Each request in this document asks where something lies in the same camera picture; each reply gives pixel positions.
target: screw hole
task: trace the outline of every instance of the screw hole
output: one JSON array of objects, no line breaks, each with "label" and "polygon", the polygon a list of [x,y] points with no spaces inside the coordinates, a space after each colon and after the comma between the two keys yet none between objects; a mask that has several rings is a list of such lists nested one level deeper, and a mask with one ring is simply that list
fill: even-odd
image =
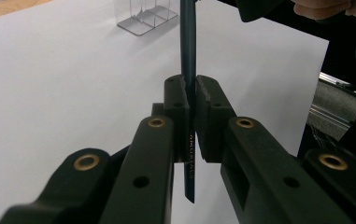
[{"label": "screw hole", "polygon": [[249,119],[238,119],[236,124],[242,128],[253,128],[254,126],[253,122]]},{"label": "screw hole", "polygon": [[285,182],[285,184],[293,189],[297,189],[300,187],[300,183],[293,177],[285,177],[283,178],[283,182]]},{"label": "screw hole", "polygon": [[319,160],[320,163],[334,170],[343,171],[349,168],[343,159],[332,154],[321,154]]},{"label": "screw hole", "polygon": [[160,128],[165,125],[165,121],[163,119],[151,119],[149,120],[148,125],[153,128]]},{"label": "screw hole", "polygon": [[86,171],[91,170],[99,163],[99,157],[93,154],[86,154],[75,160],[73,166],[76,170]]},{"label": "screw hole", "polygon": [[138,189],[146,187],[150,183],[149,179],[145,176],[139,176],[134,180],[134,186]]}]

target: transparent container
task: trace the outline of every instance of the transparent container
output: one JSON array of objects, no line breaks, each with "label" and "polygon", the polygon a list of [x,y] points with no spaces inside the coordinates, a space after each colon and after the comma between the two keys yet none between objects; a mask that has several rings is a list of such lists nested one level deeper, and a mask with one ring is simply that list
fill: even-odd
[{"label": "transparent container", "polygon": [[114,0],[117,25],[134,35],[143,35],[176,17],[178,0]]}]

